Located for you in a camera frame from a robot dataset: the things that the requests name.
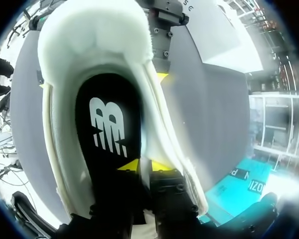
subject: teal floor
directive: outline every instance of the teal floor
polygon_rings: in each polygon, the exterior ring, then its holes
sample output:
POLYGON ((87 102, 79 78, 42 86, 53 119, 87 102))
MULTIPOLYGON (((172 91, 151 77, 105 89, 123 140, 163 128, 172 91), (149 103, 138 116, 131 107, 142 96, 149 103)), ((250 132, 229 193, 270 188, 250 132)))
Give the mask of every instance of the teal floor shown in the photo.
POLYGON ((212 220, 220 226, 260 200, 273 166, 243 159, 235 169, 205 193, 209 210, 201 222, 212 220))

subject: black clamp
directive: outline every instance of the black clamp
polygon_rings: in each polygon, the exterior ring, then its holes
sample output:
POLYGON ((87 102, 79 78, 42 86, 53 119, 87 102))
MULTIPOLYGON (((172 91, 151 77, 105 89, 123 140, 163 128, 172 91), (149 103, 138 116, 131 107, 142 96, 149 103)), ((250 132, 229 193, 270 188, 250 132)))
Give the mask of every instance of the black clamp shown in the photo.
POLYGON ((159 73, 168 73, 170 68, 169 47, 172 26, 186 25, 189 17, 183 13, 178 0, 138 0, 139 5, 149 9, 149 29, 152 33, 153 63, 159 73))

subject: white logo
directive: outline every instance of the white logo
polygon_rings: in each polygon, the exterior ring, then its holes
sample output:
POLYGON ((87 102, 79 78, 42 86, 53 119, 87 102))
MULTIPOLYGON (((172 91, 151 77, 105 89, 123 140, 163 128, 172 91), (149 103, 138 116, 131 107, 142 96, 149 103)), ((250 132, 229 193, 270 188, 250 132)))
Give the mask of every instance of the white logo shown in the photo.
MULTIPOLYGON (((121 155, 120 145, 117 143, 120 139, 125 138, 124 134, 124 122, 123 122, 123 113, 120 107, 113 103, 108 102, 106 105, 99 98, 92 98, 90 100, 90 115, 91 123, 93 127, 97 127, 102 132, 99 133, 102 148, 105 148, 105 138, 104 131, 106 134, 106 139, 111 153, 113 153, 113 143, 112 135, 114 139, 114 144, 116 152, 118 155, 121 155)), ((97 134, 94 134, 95 146, 99 147, 97 134)), ((127 158, 126 147, 122 145, 124 157, 127 158)))

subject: shoe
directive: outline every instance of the shoe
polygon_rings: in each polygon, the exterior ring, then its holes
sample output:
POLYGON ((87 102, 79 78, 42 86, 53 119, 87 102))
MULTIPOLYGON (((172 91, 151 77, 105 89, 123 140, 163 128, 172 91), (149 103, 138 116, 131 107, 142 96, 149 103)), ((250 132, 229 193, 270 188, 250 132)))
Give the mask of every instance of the shoe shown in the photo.
POLYGON ((57 190, 69 214, 89 218, 92 181, 145 157, 176 168, 207 211, 178 144, 152 63, 149 23, 134 0, 68 0, 47 19, 38 58, 43 128, 57 190))

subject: black insole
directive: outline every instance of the black insole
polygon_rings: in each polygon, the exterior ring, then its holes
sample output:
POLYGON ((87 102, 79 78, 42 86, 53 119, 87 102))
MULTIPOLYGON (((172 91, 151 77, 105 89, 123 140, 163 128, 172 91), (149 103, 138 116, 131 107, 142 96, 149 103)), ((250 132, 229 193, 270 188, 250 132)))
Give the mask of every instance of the black insole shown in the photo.
POLYGON ((140 158, 141 102, 127 79, 101 74, 87 80, 77 95, 75 121, 92 181, 140 158))

